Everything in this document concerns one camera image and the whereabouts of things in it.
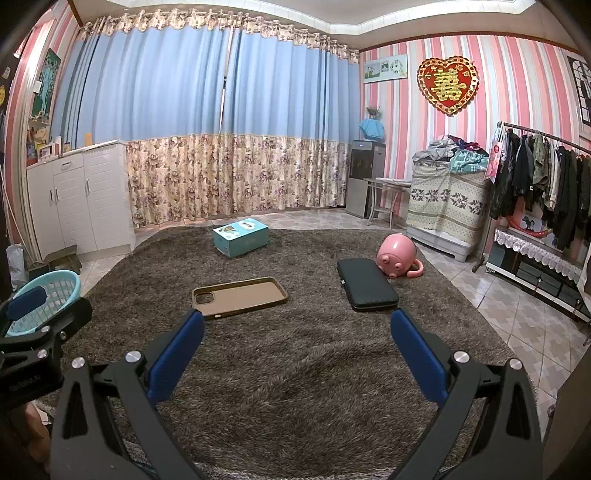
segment white cabinet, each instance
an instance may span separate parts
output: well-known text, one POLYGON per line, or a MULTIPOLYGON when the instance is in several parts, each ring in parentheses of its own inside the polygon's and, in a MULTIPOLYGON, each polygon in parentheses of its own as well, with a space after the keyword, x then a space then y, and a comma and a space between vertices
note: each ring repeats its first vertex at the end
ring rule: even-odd
POLYGON ((51 171, 32 168, 28 171, 29 201, 35 231, 44 232, 39 242, 41 257, 66 247, 57 214, 56 191, 51 171))
POLYGON ((134 249, 123 144, 93 145, 33 165, 27 179, 42 258, 71 245, 79 254, 134 249))
POLYGON ((88 208, 98 250, 129 243, 130 212, 121 209, 129 196, 127 177, 118 161, 124 156, 121 144, 84 152, 88 208))
POLYGON ((53 177, 57 213, 66 245, 78 245, 77 253, 97 250, 88 202, 84 169, 68 170, 53 177))

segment wall poster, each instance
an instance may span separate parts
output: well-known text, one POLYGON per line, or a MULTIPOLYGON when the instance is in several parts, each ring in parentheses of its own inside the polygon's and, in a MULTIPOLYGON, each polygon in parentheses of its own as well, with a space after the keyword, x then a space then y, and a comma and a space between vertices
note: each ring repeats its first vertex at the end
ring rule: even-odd
POLYGON ((579 100, 581 121, 591 128, 591 69, 583 60, 569 56, 567 58, 579 100))
POLYGON ((408 77, 408 56, 406 54, 368 60, 363 64, 363 83, 398 80, 408 77))
POLYGON ((35 94, 33 111, 31 112, 31 118, 45 124, 49 123, 51 99, 53 98, 53 90, 56 86, 57 71, 60 69, 60 63, 61 58, 52 49, 48 49, 43 66, 41 67, 41 73, 39 74, 41 90, 35 94))

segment plastic laundry basket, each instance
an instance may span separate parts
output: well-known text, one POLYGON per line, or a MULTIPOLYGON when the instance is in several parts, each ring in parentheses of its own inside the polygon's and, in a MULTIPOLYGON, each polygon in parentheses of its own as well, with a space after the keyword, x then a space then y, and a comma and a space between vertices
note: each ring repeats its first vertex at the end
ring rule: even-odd
POLYGON ((80 297, 80 277, 70 270, 56 270, 46 273, 27 283, 14 298, 28 292, 35 287, 43 287, 47 300, 43 305, 27 313, 24 317, 12 323, 7 336, 26 335, 48 321, 62 308, 76 301, 80 297))

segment ceiling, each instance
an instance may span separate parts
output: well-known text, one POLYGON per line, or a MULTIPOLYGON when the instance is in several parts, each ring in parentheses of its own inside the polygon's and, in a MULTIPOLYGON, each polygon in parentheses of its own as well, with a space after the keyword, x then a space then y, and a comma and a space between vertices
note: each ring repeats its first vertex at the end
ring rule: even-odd
POLYGON ((556 18, 535 0, 209 0, 174 4, 168 0, 74 0, 84 22, 160 8, 243 11, 328 33, 354 48, 402 38, 459 31, 529 35, 575 48, 556 18))

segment phone case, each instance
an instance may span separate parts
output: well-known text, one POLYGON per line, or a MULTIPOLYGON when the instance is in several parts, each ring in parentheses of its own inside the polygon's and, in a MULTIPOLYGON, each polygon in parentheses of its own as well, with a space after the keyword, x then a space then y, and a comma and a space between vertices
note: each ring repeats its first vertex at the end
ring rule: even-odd
POLYGON ((287 292, 273 277, 195 288, 191 295, 193 308, 199 310, 206 320, 266 309, 284 303, 288 298, 287 292))

